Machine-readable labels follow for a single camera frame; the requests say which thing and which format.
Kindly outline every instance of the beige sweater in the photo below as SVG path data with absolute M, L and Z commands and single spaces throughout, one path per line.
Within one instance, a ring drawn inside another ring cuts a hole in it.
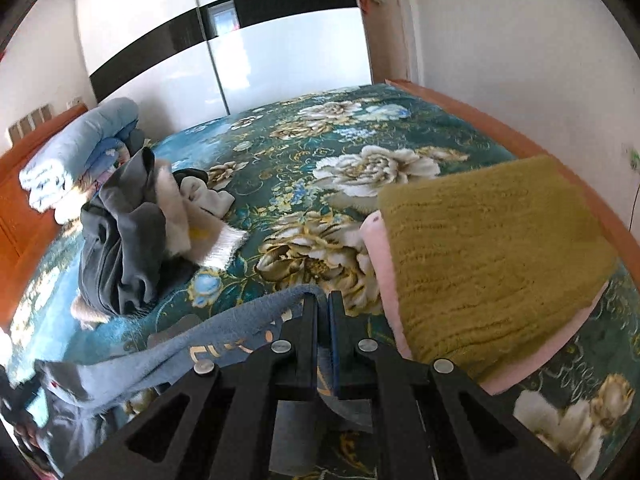
M 614 270 L 577 188 L 537 156 L 379 196 L 414 358 L 484 380 L 590 305 Z

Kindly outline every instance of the brown door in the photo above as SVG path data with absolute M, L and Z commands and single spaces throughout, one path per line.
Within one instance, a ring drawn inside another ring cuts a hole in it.
M 360 0 L 374 83 L 408 79 L 399 0 Z

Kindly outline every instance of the wooden bed frame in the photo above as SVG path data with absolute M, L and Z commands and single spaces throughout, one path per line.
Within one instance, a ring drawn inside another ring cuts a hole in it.
M 60 226 L 29 207 L 18 172 L 53 135 L 87 110 L 78 105 L 38 126 L 0 157 L 0 327 L 7 330 L 25 287 Z
M 523 134 L 476 108 L 406 80 L 387 82 L 465 120 L 520 158 L 549 155 Z M 81 105 L 47 121 L 0 158 L 0 270 L 4 276 L 10 276 L 5 281 L 5 290 L 0 292 L 0 326 L 4 328 L 9 325 L 40 258 L 59 231 L 51 211 L 39 214 L 29 208 L 27 193 L 20 188 L 17 174 L 44 142 L 85 111 L 86 107 Z M 635 238 L 590 186 L 562 162 L 556 161 L 559 171 L 582 189 L 605 236 L 618 250 L 634 283 L 640 288 L 640 246 Z M 604 480 L 636 478 L 636 472 L 640 470 L 639 450 L 640 424 L 636 425 L 604 474 Z
M 482 113 L 451 97 L 424 88 L 407 80 L 387 80 L 387 83 L 415 95 L 429 103 L 438 105 L 444 111 L 471 124 L 476 130 L 503 145 L 513 155 L 527 158 L 535 155 L 549 155 L 558 162 L 558 170 L 570 182 L 582 189 L 587 205 L 593 215 L 600 221 L 602 231 L 616 250 L 626 269 L 629 271 L 636 287 L 640 290 L 640 246 L 613 212 L 607 203 L 579 176 L 567 168 L 560 160 L 546 152 L 532 140 L 520 132 L 508 127 L 497 119 Z M 604 473 L 602 480 L 623 480 L 640 478 L 640 422 L 636 424 L 631 436 L 616 455 L 610 467 Z

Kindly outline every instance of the orange headboard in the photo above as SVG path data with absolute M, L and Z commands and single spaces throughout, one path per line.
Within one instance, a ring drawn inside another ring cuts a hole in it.
M 53 135 L 87 110 L 78 105 L 38 126 L 0 157 L 0 327 L 7 329 L 24 289 L 60 226 L 53 211 L 29 207 L 18 172 Z

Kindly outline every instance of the black cable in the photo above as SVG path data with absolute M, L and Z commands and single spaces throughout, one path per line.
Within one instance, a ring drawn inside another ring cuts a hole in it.
M 631 220 L 629 221 L 629 231 L 631 231 L 631 226 L 634 223 L 634 211 L 636 210 L 636 202 L 638 201 L 638 192 L 640 192 L 640 184 L 638 184 L 638 189 L 636 190 L 636 198 L 634 199 L 634 206 L 631 208 Z

